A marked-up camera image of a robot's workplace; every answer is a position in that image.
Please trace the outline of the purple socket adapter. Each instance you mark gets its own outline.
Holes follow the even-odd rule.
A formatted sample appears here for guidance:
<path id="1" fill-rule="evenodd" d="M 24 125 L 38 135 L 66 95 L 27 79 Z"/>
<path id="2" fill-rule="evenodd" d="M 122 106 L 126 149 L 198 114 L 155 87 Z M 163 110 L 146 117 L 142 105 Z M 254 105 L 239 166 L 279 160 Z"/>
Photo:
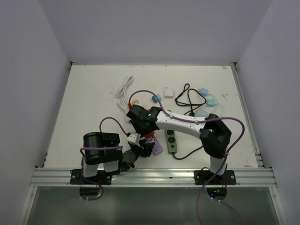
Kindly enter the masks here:
<path id="1" fill-rule="evenodd" d="M 152 148 L 152 152 L 155 156 L 161 154 L 163 152 L 163 148 L 157 138 L 153 135 L 146 139 L 147 143 L 153 143 L 154 146 Z"/>

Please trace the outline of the red cube socket adapter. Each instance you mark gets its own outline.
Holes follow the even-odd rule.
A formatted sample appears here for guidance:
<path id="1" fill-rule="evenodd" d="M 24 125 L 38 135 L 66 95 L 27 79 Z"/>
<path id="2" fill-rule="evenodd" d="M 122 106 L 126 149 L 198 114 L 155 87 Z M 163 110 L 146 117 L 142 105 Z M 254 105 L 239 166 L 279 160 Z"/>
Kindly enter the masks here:
<path id="1" fill-rule="evenodd" d="M 151 132 L 151 133 L 149 133 L 149 134 L 146 134 L 144 137 L 145 137 L 146 139 L 148 139 L 148 138 L 152 137 L 152 136 L 154 135 L 154 133 L 155 133 L 155 132 Z"/>

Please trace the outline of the beige cube socket adapter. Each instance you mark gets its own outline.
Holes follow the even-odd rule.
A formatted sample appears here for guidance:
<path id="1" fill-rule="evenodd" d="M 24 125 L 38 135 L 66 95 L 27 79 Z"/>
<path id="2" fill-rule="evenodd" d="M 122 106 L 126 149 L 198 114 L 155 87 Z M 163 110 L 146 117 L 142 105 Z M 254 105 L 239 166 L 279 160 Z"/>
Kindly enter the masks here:
<path id="1" fill-rule="evenodd" d="M 135 104 L 138 105 L 138 104 L 140 104 L 140 103 L 141 103 L 141 102 L 140 102 L 138 99 L 134 99 L 134 100 L 131 101 L 131 104 L 132 104 L 132 105 L 135 105 Z"/>

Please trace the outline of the teal small plug adapter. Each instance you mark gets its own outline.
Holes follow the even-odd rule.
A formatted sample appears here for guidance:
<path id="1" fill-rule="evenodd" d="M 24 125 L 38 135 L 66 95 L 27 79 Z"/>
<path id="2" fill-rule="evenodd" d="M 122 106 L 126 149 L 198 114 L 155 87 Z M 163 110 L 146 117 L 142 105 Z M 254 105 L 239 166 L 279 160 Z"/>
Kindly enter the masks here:
<path id="1" fill-rule="evenodd" d="M 153 103 L 158 103 L 159 101 L 161 101 L 162 100 L 162 98 L 161 98 L 161 96 L 159 95 L 159 94 L 156 94 L 155 96 L 152 96 L 151 97 L 151 100 L 152 100 L 152 102 Z"/>

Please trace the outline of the green power strip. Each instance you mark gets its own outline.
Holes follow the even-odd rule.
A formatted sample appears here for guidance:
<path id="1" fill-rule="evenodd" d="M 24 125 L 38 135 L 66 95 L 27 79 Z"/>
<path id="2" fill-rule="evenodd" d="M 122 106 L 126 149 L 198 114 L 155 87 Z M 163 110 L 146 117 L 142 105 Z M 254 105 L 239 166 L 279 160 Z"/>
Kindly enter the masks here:
<path id="1" fill-rule="evenodd" d="M 177 143 L 176 143 L 175 132 L 173 130 L 166 130 L 165 136 L 166 136 L 168 153 L 169 154 L 177 153 L 178 147 L 177 147 Z"/>

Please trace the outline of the white charger plug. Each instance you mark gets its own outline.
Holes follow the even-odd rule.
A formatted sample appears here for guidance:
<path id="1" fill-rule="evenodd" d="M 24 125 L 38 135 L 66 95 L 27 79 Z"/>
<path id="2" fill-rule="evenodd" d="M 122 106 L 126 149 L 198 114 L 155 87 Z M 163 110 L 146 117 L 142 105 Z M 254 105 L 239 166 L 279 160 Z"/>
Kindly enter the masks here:
<path id="1" fill-rule="evenodd" d="M 164 98 L 174 98 L 174 91 L 170 87 L 164 88 Z"/>

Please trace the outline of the blue charger plug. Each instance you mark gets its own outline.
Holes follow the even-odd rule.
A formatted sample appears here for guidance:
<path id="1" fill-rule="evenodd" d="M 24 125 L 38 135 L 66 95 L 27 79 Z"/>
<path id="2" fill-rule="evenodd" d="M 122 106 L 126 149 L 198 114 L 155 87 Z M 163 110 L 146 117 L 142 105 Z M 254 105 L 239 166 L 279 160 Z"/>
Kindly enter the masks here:
<path id="1" fill-rule="evenodd" d="M 200 88 L 199 90 L 198 90 L 198 92 L 199 92 L 199 94 L 201 95 L 201 96 L 207 96 L 208 94 L 209 94 L 209 91 L 208 91 L 208 89 L 206 89 L 206 88 Z"/>

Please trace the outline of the teal charger plug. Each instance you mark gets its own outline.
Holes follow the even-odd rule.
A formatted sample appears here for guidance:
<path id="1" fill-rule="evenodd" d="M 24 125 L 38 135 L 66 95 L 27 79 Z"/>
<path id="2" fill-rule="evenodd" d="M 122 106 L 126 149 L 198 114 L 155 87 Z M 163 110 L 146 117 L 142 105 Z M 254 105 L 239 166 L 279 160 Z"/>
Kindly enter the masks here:
<path id="1" fill-rule="evenodd" d="M 217 102 L 215 101 L 215 99 L 207 99 L 207 102 L 206 102 L 206 106 L 207 107 L 214 107 L 215 105 L 217 104 Z"/>

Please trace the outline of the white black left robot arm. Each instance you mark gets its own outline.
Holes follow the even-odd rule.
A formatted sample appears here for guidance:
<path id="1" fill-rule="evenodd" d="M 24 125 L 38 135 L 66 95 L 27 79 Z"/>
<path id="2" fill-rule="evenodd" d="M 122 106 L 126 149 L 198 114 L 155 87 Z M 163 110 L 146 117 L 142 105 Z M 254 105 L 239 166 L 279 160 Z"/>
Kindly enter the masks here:
<path id="1" fill-rule="evenodd" d="M 102 164 L 106 173 L 119 174 L 134 168 L 139 157 L 151 156 L 154 142 L 142 139 L 136 132 L 127 133 L 129 150 L 123 151 L 120 137 L 116 133 L 91 132 L 83 137 L 81 179 L 92 184 L 98 177 L 98 166 Z"/>

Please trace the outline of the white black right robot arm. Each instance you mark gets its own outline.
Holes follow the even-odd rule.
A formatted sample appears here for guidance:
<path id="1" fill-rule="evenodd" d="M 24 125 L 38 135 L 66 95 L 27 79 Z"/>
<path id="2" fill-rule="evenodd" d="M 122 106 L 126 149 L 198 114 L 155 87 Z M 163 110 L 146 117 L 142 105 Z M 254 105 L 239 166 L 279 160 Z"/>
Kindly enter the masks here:
<path id="1" fill-rule="evenodd" d="M 146 110 L 133 105 L 127 117 L 135 131 L 142 136 L 155 130 L 172 130 L 200 139 L 204 151 L 210 156 L 210 181 L 219 184 L 225 179 L 227 165 L 224 159 L 232 132 L 217 115 L 190 117 L 164 111 L 160 107 L 153 106 Z"/>

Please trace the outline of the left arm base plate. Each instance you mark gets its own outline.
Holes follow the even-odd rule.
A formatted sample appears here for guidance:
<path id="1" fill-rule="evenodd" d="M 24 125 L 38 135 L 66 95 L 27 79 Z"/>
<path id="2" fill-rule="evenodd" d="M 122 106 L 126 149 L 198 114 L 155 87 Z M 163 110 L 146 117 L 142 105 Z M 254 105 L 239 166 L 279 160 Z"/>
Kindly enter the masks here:
<path id="1" fill-rule="evenodd" d="M 82 177 L 82 172 L 80 169 L 73 169 L 70 171 L 71 185 L 110 185 L 112 182 L 111 175 L 107 174 L 104 170 L 98 170 L 97 175 L 93 177 Z"/>

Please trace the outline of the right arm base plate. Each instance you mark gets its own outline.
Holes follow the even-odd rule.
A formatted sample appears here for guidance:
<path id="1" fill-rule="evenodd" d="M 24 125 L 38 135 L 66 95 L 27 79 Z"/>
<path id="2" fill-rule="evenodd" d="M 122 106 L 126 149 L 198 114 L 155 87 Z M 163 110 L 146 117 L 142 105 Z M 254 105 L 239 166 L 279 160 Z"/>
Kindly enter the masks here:
<path id="1" fill-rule="evenodd" d="M 195 170 L 194 180 L 196 185 L 203 185 L 214 175 L 209 170 Z M 233 170 L 226 170 L 223 175 L 216 175 L 208 183 L 209 185 L 236 185 L 237 181 Z"/>

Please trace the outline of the aluminium rail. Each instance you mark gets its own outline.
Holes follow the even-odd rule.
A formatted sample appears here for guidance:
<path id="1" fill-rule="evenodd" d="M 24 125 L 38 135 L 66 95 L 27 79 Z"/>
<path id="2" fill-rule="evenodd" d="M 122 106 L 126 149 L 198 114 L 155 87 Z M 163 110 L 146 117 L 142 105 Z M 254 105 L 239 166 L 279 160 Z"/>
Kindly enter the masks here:
<path id="1" fill-rule="evenodd" d="M 142 187 L 142 188 L 199 188 L 205 184 L 197 169 L 131 169 L 118 175 L 107 175 L 99 169 L 93 181 L 104 187 Z M 71 173 L 69 168 L 36 168 L 31 181 L 36 187 L 88 187 L 79 178 L 79 173 Z M 234 169 L 220 183 L 207 184 L 208 188 L 273 188 L 277 183 L 272 169 Z"/>

